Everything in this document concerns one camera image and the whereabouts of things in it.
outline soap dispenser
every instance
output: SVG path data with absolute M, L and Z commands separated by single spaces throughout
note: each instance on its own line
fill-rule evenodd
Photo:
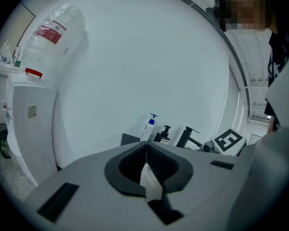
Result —
M 154 141 L 156 142 L 161 142 L 163 144 L 168 144 L 170 139 L 168 138 L 168 130 L 171 128 L 168 125 L 165 125 L 165 131 L 162 131 L 161 133 L 157 133 L 157 135 L 155 136 Z
M 143 132 L 142 136 L 140 137 L 140 141 L 148 141 L 148 139 L 152 133 L 152 130 L 154 128 L 155 117 L 157 117 L 157 115 L 151 113 L 151 119 L 149 120 L 149 122 L 145 126 L 144 132 Z

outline trash bin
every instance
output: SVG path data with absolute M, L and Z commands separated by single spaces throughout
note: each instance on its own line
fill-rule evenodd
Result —
M 6 124 L 0 124 L 0 152 L 4 158 L 11 158 L 7 146 L 8 129 Z

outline floor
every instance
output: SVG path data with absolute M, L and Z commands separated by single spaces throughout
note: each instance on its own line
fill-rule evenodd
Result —
M 35 185 L 23 173 L 18 162 L 6 159 L 0 153 L 0 183 L 2 187 L 20 201 L 25 201 Z

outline black faucet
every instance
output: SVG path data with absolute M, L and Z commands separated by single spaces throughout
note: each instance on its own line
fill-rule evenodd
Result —
M 192 131 L 195 131 L 197 133 L 199 133 L 198 131 L 196 130 L 193 130 L 192 128 L 189 128 L 189 127 L 186 127 L 181 138 L 179 139 L 179 142 L 177 143 L 177 147 L 180 147 L 180 148 L 184 148 L 187 141 L 191 141 L 193 142 L 194 144 L 196 144 L 197 146 L 201 147 L 202 144 L 196 140 L 194 140 L 193 138 L 191 138 L 191 134 L 192 134 Z

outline red label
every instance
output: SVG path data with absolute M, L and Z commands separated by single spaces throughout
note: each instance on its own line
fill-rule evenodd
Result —
M 39 35 L 45 39 L 48 39 L 50 42 L 57 44 L 61 38 L 61 34 L 53 30 L 48 26 L 40 26 L 38 30 L 35 31 L 35 35 Z

